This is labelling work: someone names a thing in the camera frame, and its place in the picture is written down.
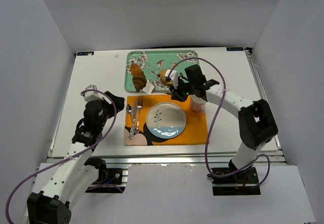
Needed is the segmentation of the dark brown croissant bread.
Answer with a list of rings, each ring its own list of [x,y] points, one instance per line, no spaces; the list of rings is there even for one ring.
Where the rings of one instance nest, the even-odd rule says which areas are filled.
[[[147,83],[146,76],[142,71],[135,73],[133,75],[132,81],[136,92],[140,92],[146,86]]]

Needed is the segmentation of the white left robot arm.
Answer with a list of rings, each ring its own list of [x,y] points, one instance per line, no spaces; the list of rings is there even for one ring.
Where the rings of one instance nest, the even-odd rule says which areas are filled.
[[[56,163],[56,172],[37,193],[27,199],[29,223],[69,223],[71,212],[88,187],[103,182],[105,161],[93,157],[108,119],[116,119],[125,107],[125,99],[110,92],[88,88],[82,92],[86,101],[83,117],[78,121],[65,158]]]

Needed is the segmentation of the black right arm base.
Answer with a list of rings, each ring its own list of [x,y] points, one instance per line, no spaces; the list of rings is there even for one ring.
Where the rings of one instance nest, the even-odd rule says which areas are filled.
[[[242,173],[216,178],[210,173],[207,178],[212,181],[212,190],[214,196],[257,196],[261,195],[258,174],[255,167],[249,167]]]

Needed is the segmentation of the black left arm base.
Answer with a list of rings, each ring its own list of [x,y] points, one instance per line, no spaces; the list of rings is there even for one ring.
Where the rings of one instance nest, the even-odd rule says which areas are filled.
[[[90,157],[84,165],[95,167],[98,175],[86,193],[121,194],[125,190],[122,168],[108,168],[105,160],[97,157]]]

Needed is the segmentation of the silver spatula wooden handle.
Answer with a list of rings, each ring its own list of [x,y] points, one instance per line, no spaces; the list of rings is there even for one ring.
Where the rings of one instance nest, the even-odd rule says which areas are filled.
[[[167,90],[158,90],[153,84],[147,83],[146,86],[142,89],[143,92],[146,94],[153,94],[153,93],[163,93],[163,94],[168,94],[171,95],[171,92],[169,89]]]

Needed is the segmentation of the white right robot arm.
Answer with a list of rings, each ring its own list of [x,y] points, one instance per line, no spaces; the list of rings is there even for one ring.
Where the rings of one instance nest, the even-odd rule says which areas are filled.
[[[185,69],[187,77],[180,76],[177,71],[168,69],[165,73],[171,99],[183,102],[188,96],[195,96],[224,109],[238,119],[241,144],[229,162],[230,176],[244,171],[256,160],[257,154],[264,145],[278,134],[278,127],[268,102],[241,97],[228,91],[219,82],[207,80],[199,65]]]

